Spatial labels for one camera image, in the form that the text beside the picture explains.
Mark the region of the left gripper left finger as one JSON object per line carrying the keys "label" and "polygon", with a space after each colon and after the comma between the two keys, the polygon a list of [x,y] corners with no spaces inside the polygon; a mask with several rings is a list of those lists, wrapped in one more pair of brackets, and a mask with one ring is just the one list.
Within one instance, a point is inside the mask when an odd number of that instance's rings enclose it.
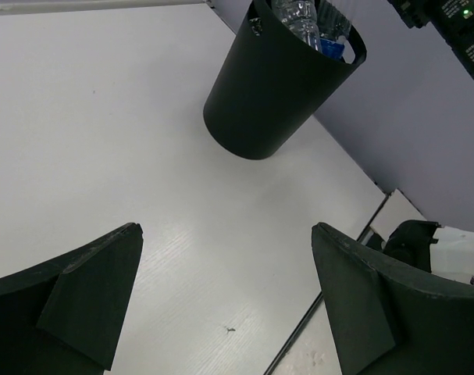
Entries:
{"label": "left gripper left finger", "polygon": [[127,223],[0,278],[0,374],[111,370],[143,244]]}

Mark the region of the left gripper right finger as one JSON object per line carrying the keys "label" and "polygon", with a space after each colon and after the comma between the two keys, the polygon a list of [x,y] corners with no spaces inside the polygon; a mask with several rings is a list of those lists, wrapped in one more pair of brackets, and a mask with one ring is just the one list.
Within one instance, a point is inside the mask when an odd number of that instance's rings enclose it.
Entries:
{"label": "left gripper right finger", "polygon": [[474,286],[326,223],[312,228],[312,253],[343,374],[474,374]]}

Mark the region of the blue label water bottle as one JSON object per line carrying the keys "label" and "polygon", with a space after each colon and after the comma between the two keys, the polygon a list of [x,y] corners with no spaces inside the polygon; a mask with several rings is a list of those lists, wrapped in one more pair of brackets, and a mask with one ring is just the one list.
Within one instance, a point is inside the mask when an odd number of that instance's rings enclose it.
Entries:
{"label": "blue label water bottle", "polygon": [[328,36],[327,34],[321,34],[320,35],[321,53],[331,59],[341,60],[344,54],[344,49],[345,49],[344,44],[346,41],[347,41],[347,37],[345,35],[335,37],[335,36]]}

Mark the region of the clear unlabeled bottle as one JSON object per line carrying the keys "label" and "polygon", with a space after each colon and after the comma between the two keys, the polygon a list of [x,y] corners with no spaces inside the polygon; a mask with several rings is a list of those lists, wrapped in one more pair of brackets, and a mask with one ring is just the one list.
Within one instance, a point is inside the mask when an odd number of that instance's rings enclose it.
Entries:
{"label": "clear unlabeled bottle", "polygon": [[310,0],[274,0],[272,10],[280,22],[297,38],[319,50],[319,28],[315,2]]}

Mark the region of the red cap bottle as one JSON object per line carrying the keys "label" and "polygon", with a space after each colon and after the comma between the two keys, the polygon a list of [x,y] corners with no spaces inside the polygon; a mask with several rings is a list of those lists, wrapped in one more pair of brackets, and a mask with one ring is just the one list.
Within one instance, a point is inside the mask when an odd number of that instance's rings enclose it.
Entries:
{"label": "red cap bottle", "polygon": [[322,38],[343,44],[350,33],[354,1],[320,1],[318,25]]}

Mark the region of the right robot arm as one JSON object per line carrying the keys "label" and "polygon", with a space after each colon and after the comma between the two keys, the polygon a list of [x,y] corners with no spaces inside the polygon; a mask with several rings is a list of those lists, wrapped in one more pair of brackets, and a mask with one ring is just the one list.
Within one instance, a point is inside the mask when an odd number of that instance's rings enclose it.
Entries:
{"label": "right robot arm", "polygon": [[431,23],[474,80],[474,0],[391,1],[409,28]]}

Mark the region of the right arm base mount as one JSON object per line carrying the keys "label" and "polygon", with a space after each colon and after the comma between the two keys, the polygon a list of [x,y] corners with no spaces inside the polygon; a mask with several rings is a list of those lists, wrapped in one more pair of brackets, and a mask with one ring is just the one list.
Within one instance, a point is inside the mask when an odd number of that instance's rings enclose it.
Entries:
{"label": "right arm base mount", "polygon": [[371,229],[362,244],[419,270],[474,287],[474,232],[406,220],[388,238]]}

